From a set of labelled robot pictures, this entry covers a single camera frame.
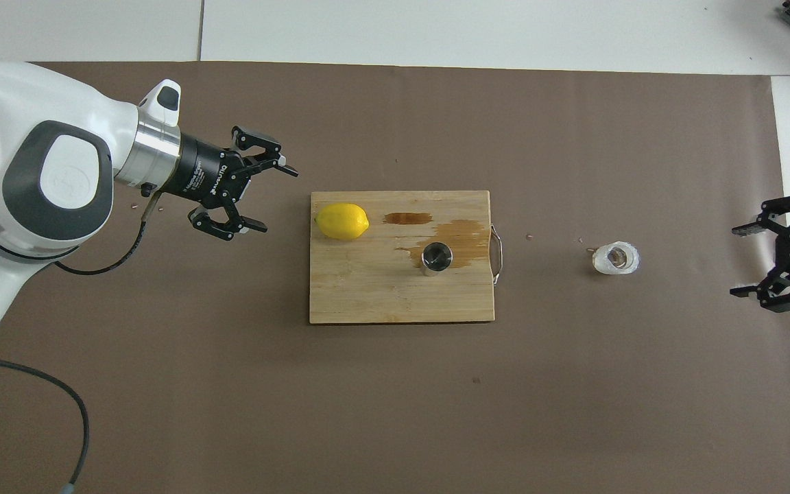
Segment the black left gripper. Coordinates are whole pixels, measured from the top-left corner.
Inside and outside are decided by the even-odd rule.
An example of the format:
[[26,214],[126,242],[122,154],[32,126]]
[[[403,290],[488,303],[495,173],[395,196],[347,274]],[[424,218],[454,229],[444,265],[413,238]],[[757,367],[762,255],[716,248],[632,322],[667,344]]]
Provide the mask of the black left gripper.
[[[189,213],[189,222],[198,231],[231,241],[237,234],[250,231],[267,233],[267,225],[239,213],[241,200],[251,178],[268,169],[291,177],[299,172],[287,163],[282,144],[262,132],[233,126],[232,141],[239,151],[259,148],[263,152],[242,156],[235,151],[205,143],[182,134],[179,157],[170,177],[162,185],[163,193],[200,203]],[[228,219],[214,221],[208,209],[223,209]]]

